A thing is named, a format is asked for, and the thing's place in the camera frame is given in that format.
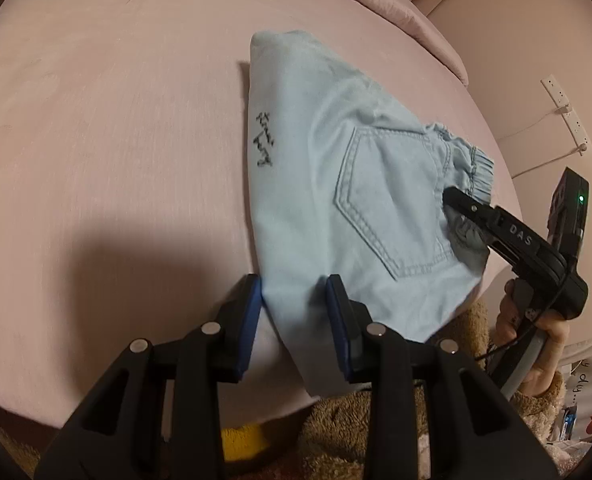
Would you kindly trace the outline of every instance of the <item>blue gripper pad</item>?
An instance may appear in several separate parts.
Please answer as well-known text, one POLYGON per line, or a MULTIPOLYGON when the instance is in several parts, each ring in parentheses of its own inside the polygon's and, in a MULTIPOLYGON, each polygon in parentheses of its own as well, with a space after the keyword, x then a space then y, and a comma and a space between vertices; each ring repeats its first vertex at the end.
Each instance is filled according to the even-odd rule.
POLYGON ((349 381, 352 375, 351 365, 349 364, 349 338, 331 276, 327 278, 325 285, 325 299, 327 302, 327 316, 329 316, 329 323, 332 327, 333 345, 335 346, 338 366, 345 376, 345 380, 349 381))
POLYGON ((237 361, 234 371, 240 380, 249 368, 249 360, 252 356, 253 340, 255 339, 256 328, 258 327, 258 317, 263 305, 263 296, 261 294, 261 280, 258 276, 249 276, 251 281, 250 290, 246 295, 245 314, 238 332, 237 361))

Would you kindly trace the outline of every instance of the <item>black cable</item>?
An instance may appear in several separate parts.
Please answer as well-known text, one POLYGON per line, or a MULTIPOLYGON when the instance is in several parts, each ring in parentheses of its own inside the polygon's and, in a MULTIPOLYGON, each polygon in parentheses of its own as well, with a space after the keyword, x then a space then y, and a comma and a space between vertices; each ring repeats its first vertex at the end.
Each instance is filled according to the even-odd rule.
POLYGON ((571 276, 575 272, 575 268, 576 268, 577 263, 578 263, 578 258, 575 258, 574 256, 569 257, 569 263, 567 264, 567 271, 562 279, 562 282, 560 282, 560 286, 558 287, 558 290, 556 290, 556 293, 553 295, 553 297, 549 301, 547 301, 544 308, 540 312, 538 312, 538 315, 531 322, 531 326, 528 328, 528 330, 523 332, 520 336, 512 339, 511 341, 506 342, 504 345, 500 345, 485 354, 475 357, 474 361, 482 361, 483 359, 487 359, 488 357, 491 357, 492 355, 495 355, 499 352, 504 352, 505 350, 517 345, 527 335, 532 335, 534 333, 534 331, 536 330, 536 323, 538 322, 540 317, 543 316, 543 314, 551 308, 551 306, 558 300, 558 298, 560 298, 560 295, 562 294, 562 291, 564 290, 564 286, 566 285, 567 280, 569 279, 569 276, 571 276))

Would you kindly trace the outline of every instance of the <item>hand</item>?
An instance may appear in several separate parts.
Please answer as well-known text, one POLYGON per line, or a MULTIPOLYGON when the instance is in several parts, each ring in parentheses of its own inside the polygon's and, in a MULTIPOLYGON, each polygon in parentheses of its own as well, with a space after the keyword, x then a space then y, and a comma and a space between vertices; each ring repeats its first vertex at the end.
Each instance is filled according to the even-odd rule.
MULTIPOLYGON (((496 319, 496 330, 493 342, 500 346, 516 338, 516 327, 521 321, 518 307, 513 303, 514 280, 509 280, 505 286, 505 297, 500 302, 500 314, 496 319)), ((519 391, 531 397, 544 394, 551 386, 556 373, 562 350, 569 337, 569 322, 555 310, 547 310, 536 322, 536 326, 547 332, 548 338, 538 359, 519 387, 519 391)))

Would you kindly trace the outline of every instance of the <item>bed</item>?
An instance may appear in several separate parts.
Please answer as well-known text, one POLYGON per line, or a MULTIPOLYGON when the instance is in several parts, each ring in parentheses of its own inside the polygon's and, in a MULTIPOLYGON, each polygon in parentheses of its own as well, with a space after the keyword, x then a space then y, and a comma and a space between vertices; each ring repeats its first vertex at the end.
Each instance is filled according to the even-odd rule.
MULTIPOLYGON (((59 427, 129 342, 180 338, 255 267, 249 41, 304 29, 495 160, 457 53, 409 0, 5 0, 0 7, 0 406, 59 427)), ((482 293, 504 267, 492 255, 482 293)), ((224 427, 313 400, 263 312, 224 427)))

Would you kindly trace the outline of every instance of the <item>back pocket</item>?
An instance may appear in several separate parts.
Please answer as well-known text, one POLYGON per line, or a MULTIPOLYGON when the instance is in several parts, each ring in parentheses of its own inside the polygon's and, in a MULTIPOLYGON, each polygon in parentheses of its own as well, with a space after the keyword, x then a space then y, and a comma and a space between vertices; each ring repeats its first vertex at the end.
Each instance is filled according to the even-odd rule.
POLYGON ((423 274, 445 258, 442 181, 424 134, 356 128, 335 204, 394 278, 423 274))

